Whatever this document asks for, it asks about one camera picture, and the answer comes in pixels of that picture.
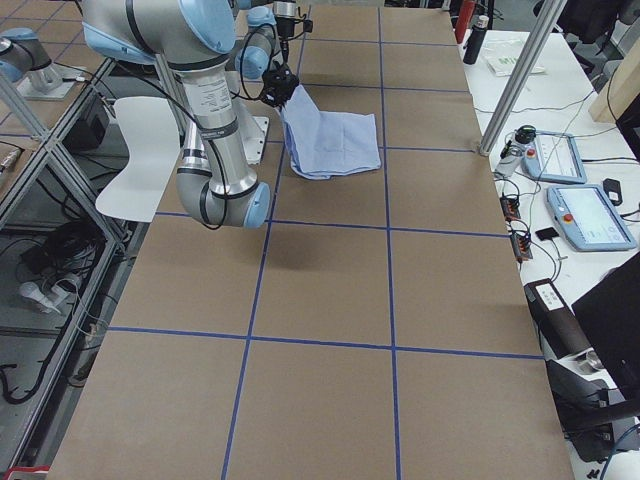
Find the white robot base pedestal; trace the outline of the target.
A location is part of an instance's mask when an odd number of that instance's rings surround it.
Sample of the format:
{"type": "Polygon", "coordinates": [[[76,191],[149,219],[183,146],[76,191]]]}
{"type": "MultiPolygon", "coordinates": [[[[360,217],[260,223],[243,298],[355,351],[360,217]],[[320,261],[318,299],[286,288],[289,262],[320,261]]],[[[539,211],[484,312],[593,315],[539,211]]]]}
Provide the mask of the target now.
{"type": "Polygon", "coordinates": [[[232,106],[238,120],[247,163],[257,165],[263,158],[270,120],[268,117],[254,116],[250,113],[245,101],[240,98],[240,75],[238,72],[226,71],[225,76],[232,96],[232,106]]]}

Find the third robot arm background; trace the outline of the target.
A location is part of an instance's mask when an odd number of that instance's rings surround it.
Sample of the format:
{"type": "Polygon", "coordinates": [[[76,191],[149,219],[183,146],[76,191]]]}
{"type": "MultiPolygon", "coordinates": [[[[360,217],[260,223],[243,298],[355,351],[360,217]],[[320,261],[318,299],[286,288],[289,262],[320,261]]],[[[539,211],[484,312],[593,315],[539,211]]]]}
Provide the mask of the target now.
{"type": "Polygon", "coordinates": [[[12,83],[29,72],[49,67],[51,63],[34,30],[16,27],[1,33],[1,72],[12,83]]]}

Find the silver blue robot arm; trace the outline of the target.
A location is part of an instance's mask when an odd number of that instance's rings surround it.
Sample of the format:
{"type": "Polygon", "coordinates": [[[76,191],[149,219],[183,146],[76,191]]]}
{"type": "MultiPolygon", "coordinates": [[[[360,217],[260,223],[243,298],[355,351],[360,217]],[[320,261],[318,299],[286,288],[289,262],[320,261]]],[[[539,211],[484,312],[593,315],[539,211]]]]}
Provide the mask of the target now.
{"type": "Polygon", "coordinates": [[[293,1],[86,1],[87,45],[117,60],[149,65],[163,57],[181,82],[208,164],[182,164],[176,185],[183,208],[209,229],[260,227],[270,188],[249,166],[239,98],[227,74],[260,78],[260,101],[280,108],[299,84],[287,65],[293,1]]]}
{"type": "Polygon", "coordinates": [[[302,11],[297,1],[251,0],[236,1],[235,4],[240,10],[247,11],[247,23],[270,23],[274,27],[284,62],[289,59],[289,43],[313,31],[313,21],[302,11]]]}

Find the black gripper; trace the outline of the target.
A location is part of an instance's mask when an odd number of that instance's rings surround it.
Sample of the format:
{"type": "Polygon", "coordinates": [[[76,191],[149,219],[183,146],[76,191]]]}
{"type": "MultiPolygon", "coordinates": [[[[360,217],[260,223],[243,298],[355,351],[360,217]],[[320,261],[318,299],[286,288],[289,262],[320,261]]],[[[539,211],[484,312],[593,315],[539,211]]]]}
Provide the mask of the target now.
{"type": "Polygon", "coordinates": [[[284,63],[288,63],[289,59],[289,42],[305,33],[313,32],[313,21],[307,16],[302,17],[277,17],[277,32],[281,41],[281,54],[284,63]],[[296,33],[296,27],[300,25],[302,30],[296,33]]]}
{"type": "Polygon", "coordinates": [[[288,64],[277,65],[262,75],[263,88],[259,100],[269,106],[284,106],[299,85],[299,78],[288,64]]]}

